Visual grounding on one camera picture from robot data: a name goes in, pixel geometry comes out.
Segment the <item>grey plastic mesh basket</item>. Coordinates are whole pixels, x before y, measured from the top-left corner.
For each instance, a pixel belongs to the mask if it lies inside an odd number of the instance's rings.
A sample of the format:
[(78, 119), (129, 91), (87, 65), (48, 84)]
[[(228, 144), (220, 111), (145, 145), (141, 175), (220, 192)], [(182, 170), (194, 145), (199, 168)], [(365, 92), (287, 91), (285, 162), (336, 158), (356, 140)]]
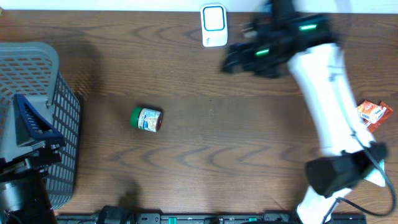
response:
[(61, 162), (46, 168), (53, 209), (75, 188), (81, 106), (59, 70), (59, 56), (41, 42), (1, 44), (1, 158), (9, 162), (52, 146)]

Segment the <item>green lid jar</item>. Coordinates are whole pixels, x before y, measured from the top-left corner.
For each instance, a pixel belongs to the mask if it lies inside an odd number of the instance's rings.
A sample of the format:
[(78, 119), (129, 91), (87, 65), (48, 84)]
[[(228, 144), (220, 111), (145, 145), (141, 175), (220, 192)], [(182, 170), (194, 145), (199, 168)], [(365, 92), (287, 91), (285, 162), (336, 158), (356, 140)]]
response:
[(162, 124), (163, 114), (149, 108), (135, 107), (132, 111), (130, 125), (134, 128), (156, 133)]

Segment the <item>orange tissue pack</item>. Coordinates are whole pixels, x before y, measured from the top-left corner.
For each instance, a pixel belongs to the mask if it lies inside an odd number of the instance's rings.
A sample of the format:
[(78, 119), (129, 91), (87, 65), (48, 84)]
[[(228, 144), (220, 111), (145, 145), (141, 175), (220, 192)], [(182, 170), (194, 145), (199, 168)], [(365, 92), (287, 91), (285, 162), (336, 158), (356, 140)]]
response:
[(386, 107), (376, 105), (369, 101), (364, 101), (356, 109), (361, 118), (369, 121), (372, 124), (375, 124), (377, 121), (379, 121), (386, 111)]

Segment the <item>teal wet wipes pack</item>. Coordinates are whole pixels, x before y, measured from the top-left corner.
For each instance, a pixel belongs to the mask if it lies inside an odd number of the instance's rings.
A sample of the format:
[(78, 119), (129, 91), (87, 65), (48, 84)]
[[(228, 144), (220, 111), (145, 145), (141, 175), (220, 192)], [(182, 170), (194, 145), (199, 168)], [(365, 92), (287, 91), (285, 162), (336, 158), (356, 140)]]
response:
[(364, 177), (364, 180), (367, 180), (368, 182), (371, 182), (380, 187), (386, 186), (385, 178), (383, 177), (382, 173), (377, 168), (375, 168), (373, 163), (367, 166), (365, 171), (369, 173)]

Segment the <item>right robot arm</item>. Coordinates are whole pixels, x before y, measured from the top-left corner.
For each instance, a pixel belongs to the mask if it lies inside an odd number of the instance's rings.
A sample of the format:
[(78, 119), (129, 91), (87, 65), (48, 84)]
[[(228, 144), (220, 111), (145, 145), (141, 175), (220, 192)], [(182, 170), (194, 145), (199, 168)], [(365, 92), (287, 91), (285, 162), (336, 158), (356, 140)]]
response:
[(321, 157), (305, 165), (308, 189), (289, 223), (330, 223), (334, 209), (362, 181), (397, 195), (384, 170), (387, 146), (377, 142), (356, 111), (338, 36), (324, 14), (304, 16), (291, 0), (269, 3), (271, 16), (255, 16), (245, 42), (228, 48), (221, 69), (277, 78), (285, 65), (300, 87), (315, 124)]

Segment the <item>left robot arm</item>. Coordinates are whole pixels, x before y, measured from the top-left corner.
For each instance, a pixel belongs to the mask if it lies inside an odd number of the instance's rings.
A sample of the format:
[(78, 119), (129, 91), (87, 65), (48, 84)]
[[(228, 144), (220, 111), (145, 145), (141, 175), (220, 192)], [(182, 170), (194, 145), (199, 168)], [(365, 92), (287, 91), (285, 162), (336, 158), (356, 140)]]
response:
[(1, 223), (57, 223), (44, 178), (65, 145), (24, 95), (14, 95), (1, 138)]

